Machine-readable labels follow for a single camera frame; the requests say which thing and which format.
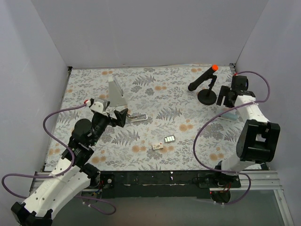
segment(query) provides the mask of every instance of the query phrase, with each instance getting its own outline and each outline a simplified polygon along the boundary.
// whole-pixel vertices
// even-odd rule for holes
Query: white backdrop
[[[44,163],[49,136],[43,119],[57,110],[67,67],[30,0],[0,0],[0,178],[34,174]],[[49,120],[51,130],[55,118]],[[7,178],[28,195],[30,178]],[[18,226],[10,211],[16,201],[0,186],[0,225]]]
[[[268,0],[32,0],[68,66],[235,63]]]
[[[270,83],[271,96],[260,108],[281,127],[270,166],[279,173],[296,226],[301,222],[300,10],[300,1],[270,0],[237,62],[238,71],[257,71]],[[254,91],[256,98],[265,98],[265,83],[256,76],[248,78],[249,90]]]

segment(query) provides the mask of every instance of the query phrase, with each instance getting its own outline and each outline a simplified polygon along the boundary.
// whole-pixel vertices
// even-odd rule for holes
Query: cable
[[[88,200],[95,200],[95,201],[98,201],[98,202],[104,202],[106,204],[109,204],[110,206],[112,206],[114,208],[114,211],[112,212],[106,212],[106,211],[103,211],[99,208],[97,208],[96,206],[92,205],[92,204],[89,204],[89,203],[84,203],[85,205],[88,205],[89,207],[92,207],[93,209],[97,210],[98,212],[104,214],[104,215],[112,215],[116,212],[117,208],[116,206],[109,202],[109,201],[106,201],[106,200],[102,200],[102,199],[97,199],[97,198],[92,198],[92,197],[87,197],[87,196],[80,196],[80,195],[76,195],[75,198],[79,198],[79,199],[88,199]]]
[[[224,187],[224,189],[222,189],[221,191],[218,191],[218,192],[220,192],[220,193],[224,193],[224,192],[227,192],[227,191],[225,191],[226,190],[226,188],[227,188],[227,185]]]
[[[227,190],[227,191],[225,191],[225,192],[228,192],[228,191],[230,190],[230,188],[231,188],[231,182],[229,183],[228,190]]]
[[[96,192],[93,192],[92,195],[96,195],[98,194],[103,188],[103,181],[99,181],[99,187],[98,187],[98,190]]]
[[[94,186],[94,187],[89,187],[89,188],[96,188],[96,187],[100,187],[100,184],[101,184],[101,180],[99,180],[99,183],[98,183],[96,186]]]
[[[80,109],[82,107],[85,107],[86,105],[83,104],[83,105],[80,105],[80,106],[76,106],[76,107],[70,107],[70,108],[65,108],[65,109],[61,109],[59,111],[56,111],[56,112],[53,112],[49,115],[46,116],[46,118],[44,119],[43,121],[43,128],[45,130],[45,132],[51,137],[53,138],[54,140],[56,140],[58,143],[60,143],[61,145],[63,145],[71,154],[71,157],[72,157],[72,160],[71,160],[71,164],[70,166],[65,169],[64,171],[56,174],[55,176],[58,177],[64,173],[66,173],[68,170],[70,170],[70,168],[73,166],[74,164],[74,153],[73,151],[66,145],[64,144],[62,141],[60,141],[58,138],[56,138],[55,136],[53,136],[46,128],[46,121],[48,118],[50,118],[52,115],[54,114],[57,114],[57,113],[60,113],[60,112],[66,112],[66,111],[70,111],[70,110],[76,110],[76,109]],[[13,191],[11,191],[6,185],[5,185],[5,178],[7,177],[23,177],[23,178],[40,178],[40,179],[49,179],[49,178],[53,178],[53,176],[38,176],[38,175],[26,175],[26,174],[20,174],[20,173],[9,173],[9,174],[6,174],[2,180],[1,180],[1,183],[2,183],[2,186],[4,187],[5,190],[7,190],[9,193],[11,193],[13,196],[16,196],[18,198],[21,198],[21,199],[26,199],[27,197],[26,196],[22,196],[22,195],[18,195],[16,193],[14,193]]]
[[[267,97],[266,97],[264,100],[256,100],[255,102],[245,103],[245,104],[242,104],[242,105],[233,107],[233,108],[231,108],[231,109],[228,109],[228,110],[226,110],[226,111],[224,111],[224,112],[221,112],[221,113],[217,114],[216,116],[214,116],[212,119],[210,119],[208,122],[206,122],[206,123],[203,125],[203,127],[199,130],[199,132],[198,132],[197,135],[196,135],[196,138],[195,138],[194,141],[193,141],[193,155],[194,155],[195,159],[198,161],[198,163],[199,163],[201,166],[203,166],[204,168],[206,168],[206,169],[208,169],[208,170],[212,170],[212,171],[215,171],[215,172],[240,174],[240,175],[244,175],[244,176],[246,176],[246,177],[248,178],[248,180],[249,180],[249,186],[248,186],[246,192],[245,192],[241,197],[239,197],[238,199],[236,199],[236,200],[234,200],[234,201],[231,201],[231,202],[229,202],[229,203],[224,203],[225,205],[226,205],[226,204],[234,204],[234,203],[237,203],[238,201],[242,200],[242,199],[249,193],[250,188],[251,188],[251,178],[250,178],[249,175],[247,175],[246,173],[235,172],[235,171],[229,171],[229,170],[214,169],[214,168],[211,168],[211,167],[209,167],[209,166],[206,166],[206,165],[203,164],[203,163],[198,159],[198,157],[197,157],[197,154],[196,154],[196,143],[197,143],[197,140],[198,140],[199,135],[200,135],[201,132],[204,130],[204,128],[205,128],[209,123],[211,123],[212,121],[214,121],[216,118],[220,117],[221,115],[223,115],[223,114],[225,114],[225,113],[227,113],[227,112],[229,112],[229,111],[239,109],[239,108],[244,107],[244,106],[253,105],[254,103],[264,103],[264,102],[266,102],[266,101],[268,100],[269,95],[270,95],[270,86],[269,86],[268,81],[267,81],[262,75],[260,75],[260,74],[258,74],[258,73],[256,73],[256,72],[253,72],[253,71],[243,71],[243,72],[239,72],[239,73],[234,74],[234,76],[235,76],[235,75],[239,75],[239,74],[243,74],[243,73],[252,73],[252,74],[256,74],[256,75],[258,75],[259,77],[261,77],[261,78],[265,81],[265,83],[266,83],[266,85],[267,85],[267,87],[268,87],[268,94],[267,94]]]

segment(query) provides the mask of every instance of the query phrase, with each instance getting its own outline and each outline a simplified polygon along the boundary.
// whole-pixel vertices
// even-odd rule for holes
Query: patterned fabric
[[[72,70],[62,108],[78,106],[85,99],[108,96],[108,76],[115,75],[128,97],[131,115],[147,114],[147,121],[127,122],[124,128],[108,127],[94,147],[90,162],[100,170],[197,170],[202,167],[194,159],[192,144],[201,126],[216,115],[223,106],[205,106],[197,93],[206,89],[204,82],[194,92],[187,87],[208,66],[154,67],[128,69]],[[217,71],[213,91],[218,95],[221,85],[231,82],[230,68],[221,66]],[[76,121],[92,119],[89,108],[61,113],[54,135],[66,144]],[[235,153],[237,139],[243,128],[242,118],[235,122],[217,119],[209,124],[197,142],[197,155],[208,166]],[[164,137],[174,135],[175,141],[165,144]],[[151,145],[163,142],[162,150],[153,151]],[[51,171],[64,148],[52,140],[46,159],[45,171]],[[260,169],[259,165],[251,169]]]

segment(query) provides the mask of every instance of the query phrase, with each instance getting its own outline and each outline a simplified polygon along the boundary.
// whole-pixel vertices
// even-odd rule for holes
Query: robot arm
[[[92,121],[81,119],[76,122],[68,147],[75,156],[71,164],[71,154],[65,150],[55,169],[49,174],[53,178],[44,180],[40,187],[22,203],[16,202],[11,210],[22,226],[50,226],[59,210],[84,188],[96,186],[100,180],[100,171],[87,163],[94,151],[94,146],[108,125],[124,127],[128,109],[115,111],[117,119],[105,112],[109,102],[91,99],[86,103],[94,113]]]
[[[217,65],[213,65],[207,71],[205,71],[201,76],[199,76],[194,82],[190,83],[188,86],[189,91],[195,91],[197,87],[202,84],[204,81],[212,79],[209,87],[212,87],[216,81],[217,76],[213,75],[214,72],[218,70]]]
[[[231,88],[222,86],[217,104],[221,105],[224,96],[224,105],[227,107],[255,102],[254,93],[247,89],[247,78],[234,76]],[[270,162],[274,158],[280,126],[270,122],[257,104],[241,107],[238,111],[245,125],[238,139],[236,153],[220,163],[222,170],[240,172],[251,165]]]

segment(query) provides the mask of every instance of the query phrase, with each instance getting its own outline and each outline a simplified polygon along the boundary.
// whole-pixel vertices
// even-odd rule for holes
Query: orange tip
[[[217,65],[212,65],[212,69],[216,72],[218,70],[218,66]]]

